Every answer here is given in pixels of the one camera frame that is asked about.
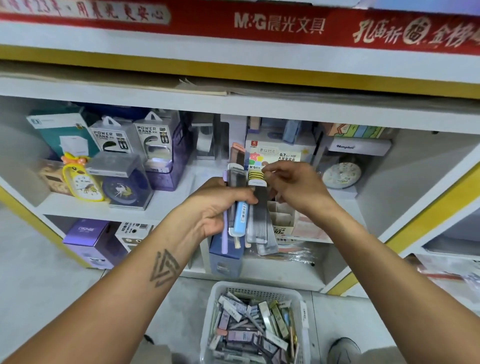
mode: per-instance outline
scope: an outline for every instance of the plastic basket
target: plastic basket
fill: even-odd
[[[308,316],[307,305],[302,300],[300,293],[294,290],[284,288],[256,286],[253,284],[243,284],[235,282],[218,282],[212,287],[212,292],[208,299],[207,311],[205,313],[204,328],[202,339],[200,340],[200,363],[212,364],[214,357],[212,351],[208,348],[213,338],[212,317],[218,312],[217,303],[221,294],[227,292],[245,293],[255,295],[265,300],[286,301],[292,300],[291,308],[297,332],[299,353],[295,364],[310,363],[310,340],[308,337]]]

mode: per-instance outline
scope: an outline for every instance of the green box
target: green box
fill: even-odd
[[[59,157],[65,152],[74,156],[95,156],[99,150],[88,127],[98,116],[83,107],[65,106],[32,110],[27,120],[42,135]]]

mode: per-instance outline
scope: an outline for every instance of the person's left hand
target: person's left hand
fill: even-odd
[[[202,239],[223,230],[223,212],[236,201],[247,201],[254,205],[258,202],[252,189],[245,187],[226,187],[220,177],[210,178],[187,200],[185,205],[200,218]]]

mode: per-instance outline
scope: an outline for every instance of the shoe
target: shoe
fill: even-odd
[[[339,338],[334,341],[328,351],[327,364],[355,364],[361,351],[349,338]]]

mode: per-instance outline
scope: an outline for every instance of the tattoo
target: tattoo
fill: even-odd
[[[163,255],[157,252],[150,282],[155,281],[155,288],[160,287],[165,282],[174,279],[179,271],[180,266],[177,260],[167,249],[165,249]]]

